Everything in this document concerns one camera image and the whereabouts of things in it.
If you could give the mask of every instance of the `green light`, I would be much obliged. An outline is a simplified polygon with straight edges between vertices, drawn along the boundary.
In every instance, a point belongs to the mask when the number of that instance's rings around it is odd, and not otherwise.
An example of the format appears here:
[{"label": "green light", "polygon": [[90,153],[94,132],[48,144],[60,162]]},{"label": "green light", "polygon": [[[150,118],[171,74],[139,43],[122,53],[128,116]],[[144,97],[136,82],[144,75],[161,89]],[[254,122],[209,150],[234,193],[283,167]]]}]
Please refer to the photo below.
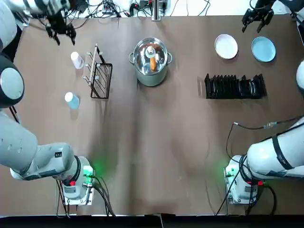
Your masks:
[{"label": "green light", "polygon": [[86,177],[85,183],[86,184],[91,184],[92,183],[92,178],[94,176],[94,170],[91,166],[85,165],[84,166],[84,176]]}]

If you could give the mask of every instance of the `brown table surface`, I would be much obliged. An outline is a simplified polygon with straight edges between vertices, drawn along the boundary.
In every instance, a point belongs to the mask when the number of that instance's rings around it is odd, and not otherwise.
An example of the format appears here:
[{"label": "brown table surface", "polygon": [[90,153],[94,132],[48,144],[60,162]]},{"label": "brown table surface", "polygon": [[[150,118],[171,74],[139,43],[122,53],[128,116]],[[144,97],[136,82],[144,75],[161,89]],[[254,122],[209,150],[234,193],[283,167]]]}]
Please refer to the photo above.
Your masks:
[{"label": "brown table surface", "polygon": [[[260,126],[304,114],[295,81],[304,49],[295,23],[288,15],[274,16],[260,34],[256,23],[243,34],[241,18],[90,19],[77,30],[75,46],[60,37],[59,47],[45,31],[26,28],[15,59],[25,80],[25,95],[17,105],[22,124],[40,144],[68,142],[76,155],[86,156],[105,178],[116,214],[212,214],[225,195],[223,167],[229,161],[225,143],[231,123]],[[75,19],[73,24],[82,22]],[[233,60],[219,58],[214,50],[222,33],[238,43]],[[259,35],[276,46],[271,63],[260,63],[251,53],[251,42]],[[166,80],[153,88],[137,83],[128,61],[136,43],[146,37],[162,40],[174,57]],[[95,43],[114,66],[107,102],[90,98],[82,72],[75,71],[70,59],[73,51],[83,56],[93,51]],[[260,100],[206,100],[204,84],[199,96],[198,78],[207,73],[249,78],[262,73],[268,95]],[[81,98],[75,112],[64,101],[68,91]],[[290,125],[258,132],[235,128],[229,151],[244,154],[252,143]],[[52,178],[17,181],[8,168],[0,167],[0,172],[0,214],[55,214]],[[304,212],[302,180],[269,183],[277,194],[277,214]],[[271,194],[265,190],[252,213],[267,214],[271,207]],[[93,206],[79,207],[77,213],[104,212],[95,194]],[[244,214],[244,206],[229,206],[228,212]],[[226,213],[225,206],[221,213]]]}]

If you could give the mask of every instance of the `pot lid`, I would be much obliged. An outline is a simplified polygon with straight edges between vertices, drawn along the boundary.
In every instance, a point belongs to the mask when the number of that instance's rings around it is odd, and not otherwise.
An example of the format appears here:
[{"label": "pot lid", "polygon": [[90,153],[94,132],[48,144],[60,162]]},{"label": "pot lid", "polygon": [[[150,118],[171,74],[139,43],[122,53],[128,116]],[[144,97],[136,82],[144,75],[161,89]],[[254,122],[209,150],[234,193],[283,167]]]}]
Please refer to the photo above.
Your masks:
[{"label": "pot lid", "polygon": [[141,40],[134,49],[135,67],[144,75],[159,73],[167,63],[167,49],[157,38]]}]

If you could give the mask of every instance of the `metal rack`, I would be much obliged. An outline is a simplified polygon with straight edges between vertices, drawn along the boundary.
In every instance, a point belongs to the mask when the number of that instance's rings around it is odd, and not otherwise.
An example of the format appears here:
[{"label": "metal rack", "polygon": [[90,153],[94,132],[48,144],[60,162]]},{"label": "metal rack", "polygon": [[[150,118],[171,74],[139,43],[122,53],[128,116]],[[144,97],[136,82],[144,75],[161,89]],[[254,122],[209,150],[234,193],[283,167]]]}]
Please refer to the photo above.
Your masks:
[{"label": "metal rack", "polygon": [[88,52],[87,55],[92,60],[91,64],[87,63],[85,65],[90,71],[90,77],[83,76],[83,79],[91,88],[91,98],[108,99],[113,65],[105,62],[97,44],[94,53]]}]

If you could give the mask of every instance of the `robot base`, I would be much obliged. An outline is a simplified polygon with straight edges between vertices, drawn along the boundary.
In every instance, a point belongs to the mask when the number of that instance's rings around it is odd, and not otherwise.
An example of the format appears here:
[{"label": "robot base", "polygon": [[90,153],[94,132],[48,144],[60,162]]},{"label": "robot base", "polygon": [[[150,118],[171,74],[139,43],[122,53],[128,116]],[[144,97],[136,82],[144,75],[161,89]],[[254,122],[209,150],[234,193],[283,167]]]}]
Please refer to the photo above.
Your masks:
[{"label": "robot base", "polygon": [[[233,157],[233,159],[239,161],[240,157],[240,155],[236,155]],[[249,204],[251,185],[246,183],[240,174],[237,175],[238,170],[239,163],[233,160],[230,160],[229,165],[224,168],[226,193],[232,184],[227,200],[229,204]],[[257,185],[253,185],[252,188],[251,202],[254,202],[257,199]]]},{"label": "robot base", "polygon": [[[93,168],[90,166],[89,161],[85,157],[78,157],[78,158],[81,162],[81,170],[80,170],[80,175],[75,183],[75,187],[79,187],[81,189],[80,192],[85,191],[85,194],[83,197],[73,197],[73,194],[71,195],[69,189],[64,186],[65,201],[66,204],[69,205],[92,205],[94,190],[95,190],[93,188],[94,180],[88,181],[88,179],[91,178],[87,178],[86,176],[84,176],[84,173],[86,172],[86,170],[91,170],[92,175],[94,175],[94,171]],[[77,195],[81,196],[83,194],[79,194],[77,191],[75,193],[75,196]]]}]

